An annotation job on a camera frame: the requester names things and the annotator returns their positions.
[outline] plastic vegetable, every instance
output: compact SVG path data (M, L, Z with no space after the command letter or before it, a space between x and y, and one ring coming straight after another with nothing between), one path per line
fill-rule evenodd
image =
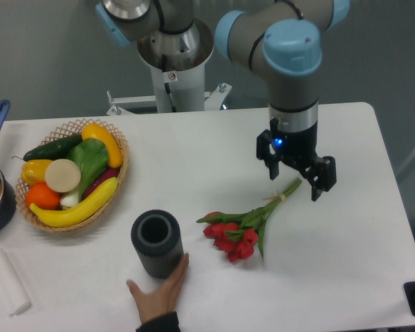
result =
M82 141L81 135L72 135L40 145L23 156L24 161L34 159L56 160L66 157L68 152Z
M87 196L89 196L99 185L101 185L105 180L108 178L113 178L118 176L118 170L115 168L110 168L107 171L105 171L100 177L95 180L95 182L86 189L84 192L83 198L85 199Z
M29 185L44 183L44 172L51 163L52 160L49 159L29 160L21 167L20 177Z
M46 184L55 192L70 192L80 183L80 168L69 159L54 160L44 174Z
M67 158L73 161L82 173L79 185L72 191L63 195L61 204L71 208L82 199L84 191L106 170L109 155L103 142L94 138L84 140L72 148Z
M87 199L67 210L49 211L41 209L36 204L31 204L29 208L39 217L41 222L48 226L68 227L76 225L96 213L116 192L117 184L117 178L109 178L99 185Z
M110 168L119 168L122 164L122 152L111 133L104 127L96 123L91 123L85 126L82 130L82 138L95 138L101 140L109 153L108 165Z
M25 204L28 208L31 204L36 204L41 209L56 210L60 205L60 194L54 192L45 183L38 183L26 193Z

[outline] paper towel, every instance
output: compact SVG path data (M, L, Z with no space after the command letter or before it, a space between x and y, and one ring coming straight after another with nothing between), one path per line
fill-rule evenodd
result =
M9 315L23 313L31 306L19 275L3 249L0 249L0 297Z

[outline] woven basket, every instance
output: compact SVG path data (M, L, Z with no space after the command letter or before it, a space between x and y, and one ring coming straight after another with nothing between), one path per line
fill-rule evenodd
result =
M123 136L123 133L119 131L116 127L114 127L112 124L108 124L107 122L103 122L101 120L91 120L91 119L79 119L79 120L76 120L75 122L68 122L68 123L63 124L61 127L57 127L54 131L52 131L49 136L45 137L45 139L41 142L40 145L44 145L46 143L57 140L59 138L81 133L83 128L87 124L90 124L90 123L97 123L100 126L106 128L115 138L116 142L118 143L119 148L121 149L123 162L120 168L120 173L118 174L118 186L117 186L116 192L96 213L94 213L92 216L82 221L81 223L78 223L76 225L72 225L69 227L50 227L42 223L40 219L37 217L37 215L35 215L26 206L25 197L30 186L26 182L24 182L21 178L19 178L19 180L17 181L17 186L15 188L17 209L20 212L20 214L23 216L23 218L25 218L25 220L27 220L34 227L39 228L40 230L45 230L47 232L58 232L58 233L71 232L71 231L83 228L91 224L95 220L97 220L103 214L103 212L109 207L112 200L120 192L120 187L123 183L123 180L125 179L127 168L128 168L129 147L128 147L125 137Z

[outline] finger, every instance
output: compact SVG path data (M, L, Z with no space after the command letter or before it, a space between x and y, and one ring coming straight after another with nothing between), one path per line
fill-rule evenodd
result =
M181 257L181 260L175 268L174 272L172 272L172 274L166 279L165 283L163 284L164 286L173 288L174 285L179 281L181 274L185 269L186 261L189 259L188 257L188 254L185 254L183 257Z
M143 294L140 287L138 287L138 285L130 279L126 281L126 285L129 287L129 291L131 292L133 298L137 301L138 297Z
M187 267L188 266L189 266L189 257L186 257L183 273L181 274L180 278L175 283L175 286L172 289L171 298L172 298L173 306L175 306L175 304L178 300L178 297L180 296L181 289L183 288L183 284L186 280L186 274L187 274Z

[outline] tulip bouquet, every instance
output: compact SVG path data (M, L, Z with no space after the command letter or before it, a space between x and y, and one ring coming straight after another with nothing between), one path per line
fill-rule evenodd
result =
M267 197L265 206L258 207L246 213L228 214L211 212L197 223L208 223L204 234L214 239L214 245L228 254L228 259L234 263L240 259L247 259L254 253L255 244L258 245L261 258L264 259L264 232L269 216L277 206L286 200L302 183L296 178L282 194Z

